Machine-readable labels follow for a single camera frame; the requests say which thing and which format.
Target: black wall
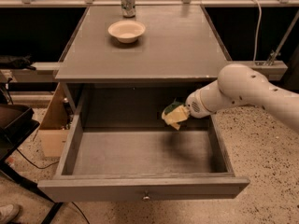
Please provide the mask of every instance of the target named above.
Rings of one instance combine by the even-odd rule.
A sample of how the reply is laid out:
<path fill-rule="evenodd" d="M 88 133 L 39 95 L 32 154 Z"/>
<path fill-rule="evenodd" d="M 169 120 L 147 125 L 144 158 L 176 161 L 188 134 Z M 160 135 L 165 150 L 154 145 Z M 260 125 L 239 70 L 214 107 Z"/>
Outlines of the black wall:
<path fill-rule="evenodd" d="M 0 55 L 58 62 L 85 7 L 0 8 Z"/>
<path fill-rule="evenodd" d="M 256 61 L 267 60 L 276 50 L 298 7 L 263 7 Z M 233 61 L 252 61 L 259 17 L 257 7 L 206 7 L 224 46 Z M 299 44 L 299 21 L 281 49 L 279 60 L 288 63 Z"/>

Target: white cable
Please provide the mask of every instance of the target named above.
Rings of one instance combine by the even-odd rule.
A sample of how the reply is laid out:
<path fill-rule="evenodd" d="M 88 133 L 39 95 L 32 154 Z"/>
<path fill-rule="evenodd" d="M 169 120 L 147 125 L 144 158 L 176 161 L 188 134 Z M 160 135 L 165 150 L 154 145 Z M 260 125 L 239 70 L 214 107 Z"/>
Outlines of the white cable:
<path fill-rule="evenodd" d="M 259 19 L 258 19 L 258 23 L 257 23 L 257 26 L 256 26 L 255 41 L 254 41 L 254 55 L 253 55 L 253 62 L 255 63 L 256 52 L 257 52 L 257 48 L 258 48 L 258 38 L 259 38 L 260 24 L 261 24 L 261 19 L 262 19 L 262 8 L 261 8 L 261 5 L 260 5 L 258 0 L 251 0 L 251 1 L 256 3 L 259 7 Z"/>

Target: person's foot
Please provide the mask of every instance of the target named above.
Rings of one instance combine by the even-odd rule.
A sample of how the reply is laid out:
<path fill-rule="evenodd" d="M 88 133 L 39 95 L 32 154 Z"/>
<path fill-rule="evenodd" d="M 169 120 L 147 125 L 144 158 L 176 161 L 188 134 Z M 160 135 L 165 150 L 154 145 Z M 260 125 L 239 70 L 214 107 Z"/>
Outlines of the person's foot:
<path fill-rule="evenodd" d="M 20 206 L 16 204 L 0 206 L 0 224 L 7 224 L 18 215 L 19 211 Z"/>

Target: black chair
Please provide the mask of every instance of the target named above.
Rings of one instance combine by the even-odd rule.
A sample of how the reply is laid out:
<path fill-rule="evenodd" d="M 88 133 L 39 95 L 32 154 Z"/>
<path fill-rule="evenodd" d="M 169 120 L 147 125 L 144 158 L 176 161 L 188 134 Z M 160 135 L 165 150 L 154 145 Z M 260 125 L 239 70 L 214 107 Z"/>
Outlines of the black chair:
<path fill-rule="evenodd" d="M 0 104 L 0 172 L 21 187 L 54 203 L 37 187 L 37 183 L 19 175 L 6 163 L 6 159 L 39 126 L 39 122 L 32 119 L 33 113 L 32 108 L 26 105 Z M 62 203 L 54 203 L 42 223 L 51 223 L 61 205 Z"/>

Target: sponge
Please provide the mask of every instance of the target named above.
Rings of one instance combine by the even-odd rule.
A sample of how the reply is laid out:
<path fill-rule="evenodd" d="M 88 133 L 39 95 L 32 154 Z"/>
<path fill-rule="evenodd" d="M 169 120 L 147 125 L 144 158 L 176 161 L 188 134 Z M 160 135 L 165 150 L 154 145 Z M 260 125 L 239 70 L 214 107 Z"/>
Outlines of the sponge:
<path fill-rule="evenodd" d="M 166 124 L 171 125 L 176 130 L 179 130 L 180 123 L 190 116 L 189 109 L 185 104 L 174 101 L 171 105 L 165 108 L 162 113 L 162 119 Z"/>

